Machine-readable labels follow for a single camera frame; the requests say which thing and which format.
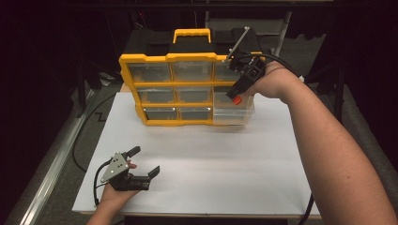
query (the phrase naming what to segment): handle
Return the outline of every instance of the handle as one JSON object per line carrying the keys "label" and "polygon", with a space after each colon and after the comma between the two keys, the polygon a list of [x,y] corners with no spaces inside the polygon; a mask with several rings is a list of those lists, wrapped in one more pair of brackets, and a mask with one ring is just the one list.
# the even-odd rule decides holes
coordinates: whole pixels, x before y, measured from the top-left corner
{"label": "handle", "polygon": [[178,36],[207,36],[208,43],[211,43],[210,29],[177,29],[173,38],[173,44],[176,44],[176,38]]}

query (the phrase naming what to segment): gray floor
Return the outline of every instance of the gray floor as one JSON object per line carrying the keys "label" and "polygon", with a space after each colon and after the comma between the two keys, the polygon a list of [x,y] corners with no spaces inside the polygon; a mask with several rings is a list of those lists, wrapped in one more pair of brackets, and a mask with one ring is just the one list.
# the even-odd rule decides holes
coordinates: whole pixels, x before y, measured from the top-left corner
{"label": "gray floor", "polygon": [[[286,62],[296,68],[299,74],[306,75],[316,57],[319,46],[323,38],[315,38],[310,41],[303,37],[297,39],[287,39],[283,44],[280,57]],[[120,83],[110,84],[105,86],[96,94],[94,105],[100,104],[107,97],[115,94],[120,89]],[[333,95],[322,96],[321,99],[328,107],[333,104]],[[110,111],[113,100],[106,101],[96,112],[102,113],[101,119],[106,118]],[[75,113],[70,116],[69,121],[74,119]],[[349,89],[344,90],[344,125],[351,132],[363,151],[374,164],[384,186],[388,191],[390,200],[398,212],[398,174],[390,165],[390,162],[380,149],[375,137],[369,130],[366,121],[363,119],[355,100],[350,95]],[[88,167],[88,163],[100,138],[100,134],[105,125],[105,122],[99,120],[98,114],[93,114],[82,129],[82,133],[75,146],[75,156],[83,168]],[[23,215],[32,202],[38,187],[40,186],[46,172],[50,168],[57,151],[59,144],[63,142],[68,136],[67,130],[71,126],[70,122],[65,124],[65,128],[58,134],[54,141],[52,148],[49,150],[47,156],[42,160],[38,170],[32,178],[29,187],[25,190],[20,201],[15,206],[14,210],[8,217],[6,224],[20,224]],[[81,215],[71,211],[74,200],[76,198],[79,186],[83,181],[84,173],[75,165],[71,155],[63,165],[62,172],[59,175],[54,190],[45,203],[43,210],[38,216],[36,224],[85,224],[89,216]],[[298,224],[298,220],[288,220],[288,224]],[[309,220],[306,224],[323,224],[322,220]]]}

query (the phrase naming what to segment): white tabletop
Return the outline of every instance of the white tabletop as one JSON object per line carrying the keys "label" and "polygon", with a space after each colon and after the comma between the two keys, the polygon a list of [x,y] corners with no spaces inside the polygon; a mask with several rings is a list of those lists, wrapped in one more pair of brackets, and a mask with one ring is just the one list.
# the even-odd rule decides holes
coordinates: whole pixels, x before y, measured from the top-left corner
{"label": "white tabletop", "polygon": [[[98,167],[139,145],[132,158],[138,168],[130,172],[147,175],[158,165],[161,172],[121,214],[298,218],[311,191],[289,111],[278,99],[256,96],[254,104],[246,126],[147,127],[131,93],[118,93],[72,210],[93,213]],[[312,216],[319,218],[316,205]]]}

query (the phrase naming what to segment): dark background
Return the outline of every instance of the dark background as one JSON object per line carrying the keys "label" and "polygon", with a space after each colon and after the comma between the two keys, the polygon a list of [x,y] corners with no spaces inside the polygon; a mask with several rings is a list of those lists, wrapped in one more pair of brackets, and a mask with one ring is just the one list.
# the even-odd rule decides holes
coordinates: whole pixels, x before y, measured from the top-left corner
{"label": "dark background", "polygon": [[[79,3],[147,3],[147,1],[76,1]],[[191,1],[151,1],[190,3]],[[365,3],[363,1],[336,1]],[[360,111],[391,163],[398,169],[397,11],[386,1],[371,7],[294,10],[286,36],[328,34],[313,72],[330,62],[344,69]],[[1,28],[1,191],[2,223],[18,201],[57,132],[70,114],[76,68],[95,82],[98,71],[120,79],[118,57],[133,29],[171,31],[193,28],[191,10],[90,11],[63,7],[61,1],[2,1]],[[211,11],[211,17],[264,18],[284,11]],[[205,13],[196,11],[199,27]],[[314,79],[323,82],[328,77]]]}

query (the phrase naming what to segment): person's right hand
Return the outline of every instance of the person's right hand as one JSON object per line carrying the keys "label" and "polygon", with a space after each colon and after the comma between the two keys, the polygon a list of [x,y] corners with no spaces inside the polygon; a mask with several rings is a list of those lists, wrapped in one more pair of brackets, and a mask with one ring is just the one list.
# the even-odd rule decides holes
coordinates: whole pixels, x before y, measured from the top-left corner
{"label": "person's right hand", "polygon": [[285,97],[293,85],[302,85],[302,81],[278,62],[266,65],[266,75],[252,85],[243,96],[260,93],[267,98],[279,98],[285,102]]}

